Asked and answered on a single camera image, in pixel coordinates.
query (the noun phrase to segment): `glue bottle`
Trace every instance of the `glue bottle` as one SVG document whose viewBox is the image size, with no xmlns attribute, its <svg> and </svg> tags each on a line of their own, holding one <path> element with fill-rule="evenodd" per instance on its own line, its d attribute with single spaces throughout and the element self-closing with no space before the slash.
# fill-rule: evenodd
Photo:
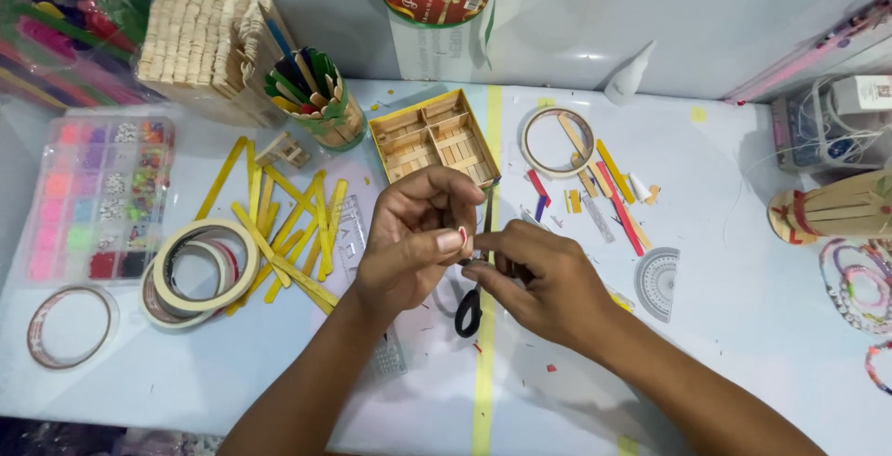
<svg viewBox="0 0 892 456">
<path fill-rule="evenodd" d="M 625 106 L 631 103 L 632 97 L 635 96 L 635 91 L 638 90 L 638 85 L 641 84 L 644 70 L 648 67 L 650 52 L 654 50 L 655 46 L 656 40 L 651 41 L 638 57 L 610 78 L 608 87 L 604 89 L 604 95 L 608 97 L 611 103 L 617 106 Z"/>
</svg>

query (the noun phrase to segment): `fingernail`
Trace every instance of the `fingernail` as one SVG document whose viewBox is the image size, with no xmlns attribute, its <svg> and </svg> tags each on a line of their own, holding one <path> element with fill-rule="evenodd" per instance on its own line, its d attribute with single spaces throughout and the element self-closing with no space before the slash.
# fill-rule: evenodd
<svg viewBox="0 0 892 456">
<path fill-rule="evenodd" d="M 437 236 L 437 248 L 441 254 L 454 253 L 464 244 L 464 238 L 457 231 L 447 231 Z"/>
<path fill-rule="evenodd" d="M 464 277 L 465 279 L 472 281 L 472 282 L 477 281 L 477 274 L 474 273 L 474 270 L 471 268 L 464 268 L 461 271 L 461 276 Z"/>
</svg>

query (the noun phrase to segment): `white table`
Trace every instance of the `white table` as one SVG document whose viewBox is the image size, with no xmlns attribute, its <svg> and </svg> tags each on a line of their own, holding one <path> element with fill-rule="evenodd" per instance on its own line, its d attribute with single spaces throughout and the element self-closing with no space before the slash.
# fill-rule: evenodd
<svg viewBox="0 0 892 456">
<path fill-rule="evenodd" d="M 824 450 L 860 454 L 884 448 L 879 416 L 889 399 L 869 381 L 863 365 L 874 340 L 837 314 L 820 280 L 818 248 L 784 244 L 765 219 L 765 204 L 774 193 L 803 187 L 796 177 L 778 171 L 773 158 L 765 159 L 774 151 L 766 106 L 642 96 L 619 109 L 593 92 L 351 81 L 365 109 L 380 106 L 367 111 L 369 118 L 459 86 L 485 130 L 500 124 L 499 227 L 517 217 L 521 204 L 534 209 L 536 201 L 523 179 L 519 124 L 541 98 L 577 110 L 621 170 L 662 187 L 657 205 L 636 203 L 631 211 L 654 246 L 682 251 L 670 323 L 655 320 L 638 302 L 632 284 L 638 258 L 619 225 L 608 219 L 617 241 L 607 245 L 587 214 L 566 213 L 563 189 L 582 189 L 578 179 L 545 182 L 555 200 L 543 222 L 584 246 L 602 278 L 639 305 L 636 316 L 762 398 Z M 488 102 L 499 98 L 500 106 Z M 705 110 L 707 120 L 692 122 L 692 107 Z M 189 223 L 237 136 L 256 136 L 260 144 L 274 134 L 213 124 L 177 107 L 121 111 L 160 112 L 177 124 L 166 234 Z M 488 120 L 499 112 L 500 120 Z M 304 147 L 315 145 L 305 142 Z M 368 223 L 374 198 L 386 183 L 371 139 L 334 158 L 314 154 L 292 180 L 305 188 L 319 166 L 328 171 L 327 193 L 336 178 L 351 176 L 348 195 L 361 200 Z M 229 203 L 245 201 L 243 169 L 242 157 L 212 217 L 231 218 Z M 356 176 L 367 176 L 370 184 Z M 287 202 L 284 195 L 274 199 Z M 613 215 L 603 196 L 596 203 Z M 552 214 L 563 219 L 563 228 L 551 222 Z M 307 221 L 304 215 L 302 222 Z M 16 266 L 22 259 L 17 253 Z M 326 285 L 335 293 L 345 289 L 337 264 Z M 449 315 L 470 287 L 451 270 L 426 301 L 429 309 L 400 315 L 397 332 L 410 371 L 386 384 L 358 386 L 332 449 L 470 452 L 478 351 L 473 340 L 455 335 Z M 0 293 L 0 414 L 223 435 L 323 320 L 303 293 L 288 290 L 273 304 L 255 295 L 232 318 L 170 332 L 151 326 L 140 314 L 135 286 L 110 291 L 121 311 L 110 348 L 75 370 L 50 372 L 30 359 L 24 345 L 28 320 L 50 291 L 29 287 L 20 270 L 11 273 Z M 613 454 L 621 435 L 641 442 L 642 454 L 679 451 L 678 432 L 640 393 L 599 366 L 532 336 L 502 310 L 497 311 L 494 350 L 484 352 L 495 353 L 492 454 Z M 549 364 L 557 372 L 548 373 Z"/>
</svg>

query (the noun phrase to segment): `hand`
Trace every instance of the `hand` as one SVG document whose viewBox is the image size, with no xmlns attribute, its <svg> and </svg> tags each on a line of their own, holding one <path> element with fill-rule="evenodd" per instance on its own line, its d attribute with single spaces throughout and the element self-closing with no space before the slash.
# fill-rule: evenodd
<svg viewBox="0 0 892 456">
<path fill-rule="evenodd" d="M 474 244 L 495 252 L 495 268 L 474 261 L 462 275 L 492 294 L 520 325 L 553 343 L 582 352 L 608 336 L 610 320 L 623 311 L 570 238 L 513 220 L 500 232 L 476 236 Z M 526 290 L 508 277 L 523 280 Z"/>
<path fill-rule="evenodd" d="M 475 207 L 483 202 L 470 177 L 442 166 L 387 187 L 374 205 L 357 273 L 363 302 L 389 319 L 424 302 L 446 267 L 474 252 Z"/>
</svg>

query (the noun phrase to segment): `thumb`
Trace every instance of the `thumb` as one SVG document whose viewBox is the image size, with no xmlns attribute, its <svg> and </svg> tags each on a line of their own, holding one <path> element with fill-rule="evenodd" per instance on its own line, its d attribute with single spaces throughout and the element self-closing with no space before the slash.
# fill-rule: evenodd
<svg viewBox="0 0 892 456">
<path fill-rule="evenodd" d="M 487 262 L 471 262 L 462 269 L 461 274 L 469 280 L 474 280 L 499 304 L 505 307 L 515 319 L 518 316 L 529 314 L 535 298 L 526 289 L 520 287 L 514 280 L 502 275 Z"/>
<path fill-rule="evenodd" d="M 374 270 L 381 277 L 418 271 L 449 259 L 461 250 L 465 238 L 455 229 L 415 233 L 374 253 Z"/>
</svg>

